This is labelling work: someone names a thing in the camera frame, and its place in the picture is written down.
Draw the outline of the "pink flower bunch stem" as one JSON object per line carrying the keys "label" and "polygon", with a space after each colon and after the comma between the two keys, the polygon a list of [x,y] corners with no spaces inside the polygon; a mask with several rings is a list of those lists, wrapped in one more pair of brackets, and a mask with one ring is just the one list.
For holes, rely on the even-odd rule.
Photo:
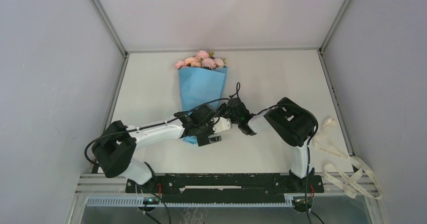
{"label": "pink flower bunch stem", "polygon": [[215,58],[214,59],[216,68],[223,68],[226,67],[227,60],[225,58]]}

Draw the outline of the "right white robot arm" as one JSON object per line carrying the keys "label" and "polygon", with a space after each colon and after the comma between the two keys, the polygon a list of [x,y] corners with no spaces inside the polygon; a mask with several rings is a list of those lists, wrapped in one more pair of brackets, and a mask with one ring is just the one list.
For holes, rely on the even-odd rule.
{"label": "right white robot arm", "polygon": [[300,107],[287,97],[275,105],[258,113],[251,113],[240,98],[232,98],[219,107],[219,116],[237,125],[244,135],[253,136],[262,131],[273,129],[281,139],[291,146],[291,185],[294,190],[303,192],[311,185],[309,174],[313,167],[310,164],[309,144],[317,133],[318,121],[308,110]]}

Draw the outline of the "blue wrapping paper sheet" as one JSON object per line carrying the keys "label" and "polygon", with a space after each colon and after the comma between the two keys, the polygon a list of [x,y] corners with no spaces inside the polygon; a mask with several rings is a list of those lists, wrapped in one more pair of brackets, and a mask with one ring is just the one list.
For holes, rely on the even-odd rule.
{"label": "blue wrapping paper sheet", "polygon": [[195,136],[198,127],[219,115],[219,102],[226,84],[228,69],[184,67],[178,70],[182,111],[174,114],[184,126],[183,140]]}

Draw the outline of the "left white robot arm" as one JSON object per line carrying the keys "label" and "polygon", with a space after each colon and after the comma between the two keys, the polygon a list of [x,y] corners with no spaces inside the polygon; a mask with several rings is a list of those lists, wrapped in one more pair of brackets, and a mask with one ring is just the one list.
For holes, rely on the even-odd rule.
{"label": "left white robot arm", "polygon": [[227,118],[210,104],[189,111],[176,112],[171,119],[148,125],[125,125],[118,120],[88,145],[106,178],[117,176],[133,180],[145,192],[157,187],[151,166],[136,159],[134,152],[142,147],[172,139],[195,136],[199,146],[221,141],[218,133],[231,129]]}

